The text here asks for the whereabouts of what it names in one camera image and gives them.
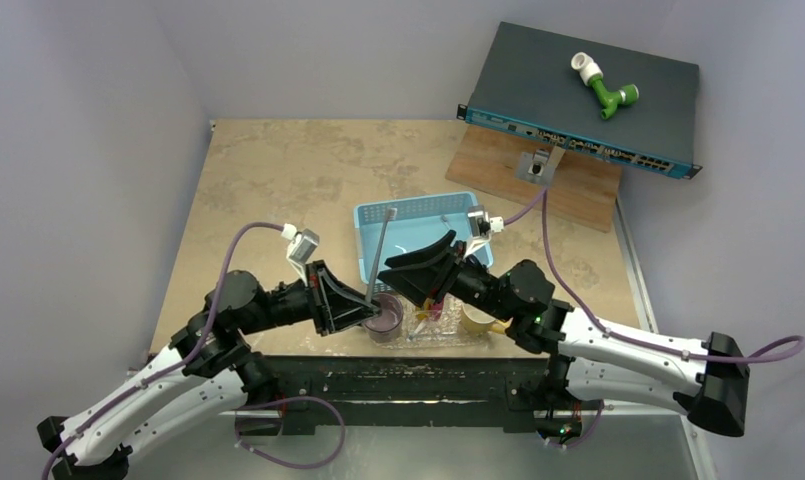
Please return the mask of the light blue perforated basket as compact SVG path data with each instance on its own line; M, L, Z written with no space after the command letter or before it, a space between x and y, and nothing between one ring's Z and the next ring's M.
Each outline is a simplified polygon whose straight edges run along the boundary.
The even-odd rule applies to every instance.
M379 271L386 269L387 258L430 245L452 229L458 240L468 240L471 229L467 210L478 204L469 191L409 197L362 203L353 209L356 248L360 277L367 285L385 211L397 208L389 223Z

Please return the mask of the pink toothpaste tube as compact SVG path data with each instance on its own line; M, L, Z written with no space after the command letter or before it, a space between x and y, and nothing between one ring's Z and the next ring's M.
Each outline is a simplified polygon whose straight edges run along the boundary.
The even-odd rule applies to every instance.
M428 311L430 312L430 318L432 321L438 321L443 313L444 310L444 302L443 301L434 301L430 306Z

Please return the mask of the purple mug black handle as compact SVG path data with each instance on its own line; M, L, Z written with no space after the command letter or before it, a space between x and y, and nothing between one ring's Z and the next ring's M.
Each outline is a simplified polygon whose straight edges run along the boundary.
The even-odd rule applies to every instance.
M362 327L375 343L392 342L401 334L404 318L402 304L396 296L387 293L379 293L375 299L380 304L381 311L377 316L365 320Z

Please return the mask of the clear textured square dish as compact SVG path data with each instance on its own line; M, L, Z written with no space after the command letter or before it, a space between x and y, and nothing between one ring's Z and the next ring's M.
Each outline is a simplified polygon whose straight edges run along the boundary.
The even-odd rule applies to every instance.
M453 297L446 297L443 302L444 310L441 318L438 321L433 321L433 323L414 341L408 341L407 337L409 332L419 323L414 314L418 306L414 306L406 311L404 317L405 332L403 333L403 337L407 343L422 345L441 344L458 337L461 303Z

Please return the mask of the yellow mug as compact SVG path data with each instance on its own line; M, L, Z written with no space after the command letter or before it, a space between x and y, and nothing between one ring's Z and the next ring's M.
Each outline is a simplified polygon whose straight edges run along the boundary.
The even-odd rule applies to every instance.
M504 322L469 304L464 304L461 307L460 325L465 331L473 335L485 333L504 335L506 330Z

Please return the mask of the textured clear oval tray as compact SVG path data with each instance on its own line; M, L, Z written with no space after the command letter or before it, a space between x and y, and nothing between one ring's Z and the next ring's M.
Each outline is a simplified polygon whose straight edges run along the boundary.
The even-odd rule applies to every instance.
M378 294L383 316L365 321L364 330L379 346L391 349L454 348L483 345L504 335L509 324L447 295L443 302L418 307L399 295Z

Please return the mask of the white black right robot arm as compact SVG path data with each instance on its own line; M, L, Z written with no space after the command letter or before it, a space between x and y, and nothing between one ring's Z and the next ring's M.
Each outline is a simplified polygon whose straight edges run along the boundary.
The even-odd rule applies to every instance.
M449 232L386 259L378 278L414 304L450 295L507 322L518 347L549 355L554 371L542 376L539 392L551 406L617 399L666 408L717 435L744 435L750 369L733 337L680 338L591 319L555 299L554 284L534 261L494 276L466 257L465 247Z

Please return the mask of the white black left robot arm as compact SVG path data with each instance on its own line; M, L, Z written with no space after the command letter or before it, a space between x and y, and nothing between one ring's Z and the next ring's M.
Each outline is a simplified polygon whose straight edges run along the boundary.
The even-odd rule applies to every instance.
M250 272L223 272L203 308L138 373L95 405L37 426L50 457L44 479L123 479L131 458L191 423L226 410L262 409L282 398L267 359L245 337L303 321L327 336L380 313L322 261L265 290Z

